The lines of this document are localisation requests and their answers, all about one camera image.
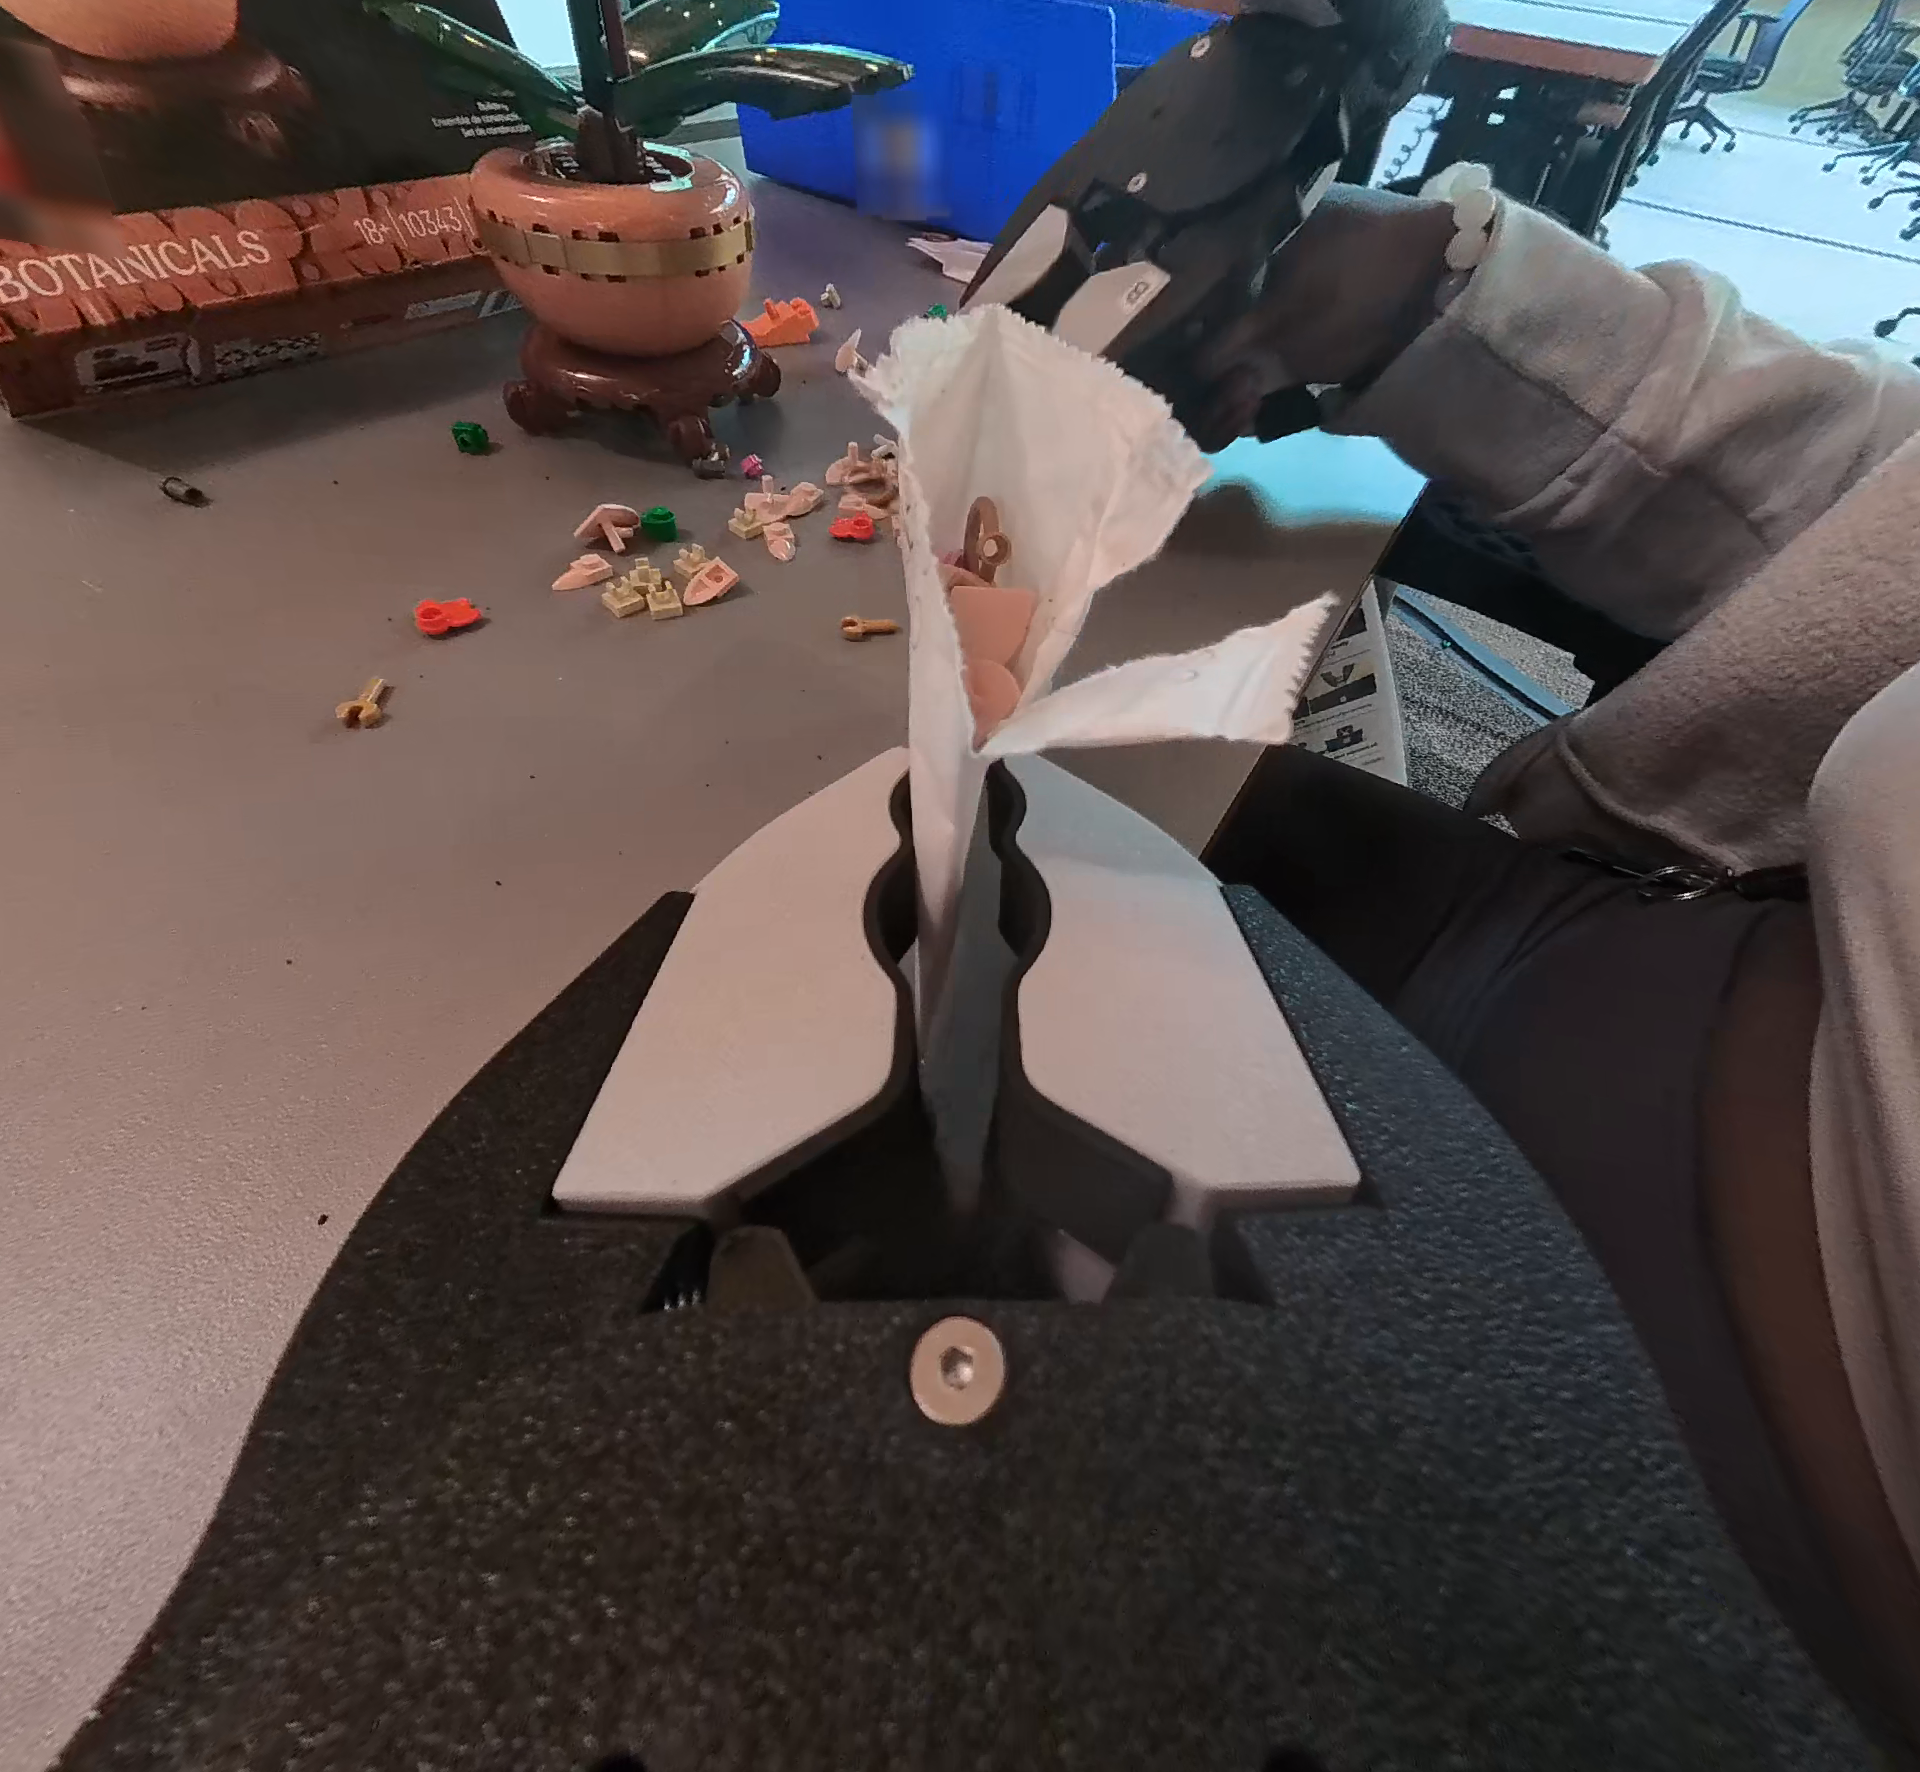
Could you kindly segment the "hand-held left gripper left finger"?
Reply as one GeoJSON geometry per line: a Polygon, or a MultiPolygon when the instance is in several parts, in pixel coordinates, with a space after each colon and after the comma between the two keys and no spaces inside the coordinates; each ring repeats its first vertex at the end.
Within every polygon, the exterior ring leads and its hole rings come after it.
{"type": "Polygon", "coordinates": [[[906,780],[883,751],[697,878],[552,1185],[564,1213],[742,1210],[914,1077],[906,780]]]}

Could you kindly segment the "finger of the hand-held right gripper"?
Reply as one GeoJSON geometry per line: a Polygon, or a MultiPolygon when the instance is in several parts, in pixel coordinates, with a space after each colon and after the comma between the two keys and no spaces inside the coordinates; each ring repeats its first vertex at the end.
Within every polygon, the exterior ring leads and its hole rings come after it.
{"type": "Polygon", "coordinates": [[[1093,272],[1060,305],[1051,337],[1117,370],[1150,370],[1155,346],[1171,325],[1171,291],[1173,276],[1150,261],[1093,272]]]}
{"type": "Polygon", "coordinates": [[[1089,242],[1065,207],[1048,201],[1016,242],[976,272],[961,311],[1000,305],[1031,325],[1055,325],[1089,278],[1089,242]]]}

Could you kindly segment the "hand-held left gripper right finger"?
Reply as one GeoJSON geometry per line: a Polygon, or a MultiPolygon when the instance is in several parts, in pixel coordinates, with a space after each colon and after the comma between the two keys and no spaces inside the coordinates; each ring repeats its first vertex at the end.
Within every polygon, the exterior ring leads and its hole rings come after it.
{"type": "Polygon", "coordinates": [[[1214,873],[1046,756],[987,788],[1016,957],[990,1158],[1013,1201],[1060,1231],[1351,1201],[1358,1158],[1214,873]]]}

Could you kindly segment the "white paper bag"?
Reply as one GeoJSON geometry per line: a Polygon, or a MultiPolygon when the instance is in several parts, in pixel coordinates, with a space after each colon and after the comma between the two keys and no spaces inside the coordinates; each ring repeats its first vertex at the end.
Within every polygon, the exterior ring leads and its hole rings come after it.
{"type": "Polygon", "coordinates": [[[956,909],[990,769],[1055,751],[1284,745],[1330,601],[1060,683],[1093,601],[1158,560],[1210,477],[1203,451],[1114,364],[998,305],[902,325],[859,394],[899,433],[921,1005],[924,1023],[951,1026],[956,909]],[[1031,588],[1038,613],[1013,666],[1024,704],[976,751],[946,593],[970,583],[956,554],[979,495],[1013,542],[998,583],[1031,588]]]}

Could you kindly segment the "wood-edged office desk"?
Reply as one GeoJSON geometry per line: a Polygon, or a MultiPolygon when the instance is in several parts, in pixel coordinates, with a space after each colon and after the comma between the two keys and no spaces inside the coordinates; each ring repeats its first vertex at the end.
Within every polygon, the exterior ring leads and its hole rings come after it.
{"type": "Polygon", "coordinates": [[[1477,163],[1493,189],[1605,239],[1666,58],[1713,0],[1448,0],[1448,49],[1388,124],[1372,184],[1411,195],[1477,163]]]}

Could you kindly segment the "grey desk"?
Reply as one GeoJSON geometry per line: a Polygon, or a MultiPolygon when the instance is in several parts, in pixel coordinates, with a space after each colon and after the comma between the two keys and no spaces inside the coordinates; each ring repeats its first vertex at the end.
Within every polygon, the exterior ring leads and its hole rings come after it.
{"type": "Polygon", "coordinates": [[[514,433],[514,349],[494,318],[2,419],[2,1767],[60,1757],[170,1599],[449,1094],[906,740],[902,645],[840,636],[906,619],[891,542],[814,515],[678,626],[555,594],[593,504],[721,552],[740,489],[635,419],[514,433]],[[419,601],[487,626],[419,636],[419,601]],[[371,678],[386,719],[342,727],[371,678]]]}

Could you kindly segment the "person's dark trousers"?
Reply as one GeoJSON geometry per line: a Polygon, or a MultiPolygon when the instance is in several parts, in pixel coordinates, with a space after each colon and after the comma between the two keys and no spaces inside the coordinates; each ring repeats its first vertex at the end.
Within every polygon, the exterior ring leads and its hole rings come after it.
{"type": "Polygon", "coordinates": [[[1789,1630],[1808,1653],[1834,1639],[1806,873],[1643,892],[1296,745],[1263,753],[1203,860],[1476,1092],[1611,1280],[1789,1630]]]}

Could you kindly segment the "white pictogram label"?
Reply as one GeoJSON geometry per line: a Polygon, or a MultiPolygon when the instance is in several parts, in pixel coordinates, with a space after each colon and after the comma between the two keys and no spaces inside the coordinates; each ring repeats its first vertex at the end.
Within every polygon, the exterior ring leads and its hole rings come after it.
{"type": "Polygon", "coordinates": [[[1299,696],[1291,745],[1406,788],[1406,716],[1379,601],[1379,582],[1367,582],[1340,619],[1299,696]]]}

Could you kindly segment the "toy brick orchid pot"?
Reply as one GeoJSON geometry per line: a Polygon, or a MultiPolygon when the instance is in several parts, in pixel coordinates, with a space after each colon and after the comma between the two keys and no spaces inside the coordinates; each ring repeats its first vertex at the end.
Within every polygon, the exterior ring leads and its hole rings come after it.
{"type": "Polygon", "coordinates": [[[776,44],[781,0],[566,0],[582,86],[411,0],[364,0],[442,88],[505,102],[525,146],[471,169],[476,239],[531,318],[505,409],[534,439],[579,412],[635,412],[688,463],[710,416],[773,398],[781,364],[740,331],[753,201],[718,159],[670,131],[710,106],[773,123],[888,96],[891,55],[776,44]]]}

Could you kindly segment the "cluster of tan pink pieces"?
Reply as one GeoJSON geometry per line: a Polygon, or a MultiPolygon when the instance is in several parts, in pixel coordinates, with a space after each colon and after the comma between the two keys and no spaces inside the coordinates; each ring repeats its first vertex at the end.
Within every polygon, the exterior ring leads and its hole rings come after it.
{"type": "Polygon", "coordinates": [[[678,506],[603,500],[575,526],[575,554],[552,577],[552,593],[586,593],[613,621],[670,621],[727,602],[742,577],[678,506]]]}

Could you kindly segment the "dark toy brick set box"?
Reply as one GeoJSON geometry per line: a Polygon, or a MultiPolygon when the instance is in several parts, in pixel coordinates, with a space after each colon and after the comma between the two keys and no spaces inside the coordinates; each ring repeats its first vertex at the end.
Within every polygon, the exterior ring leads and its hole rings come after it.
{"type": "MultiPolygon", "coordinates": [[[[496,0],[398,5],[506,39],[496,0]]],[[[2,0],[2,412],[500,308],[467,178],[525,139],[371,0],[2,0]]]]}

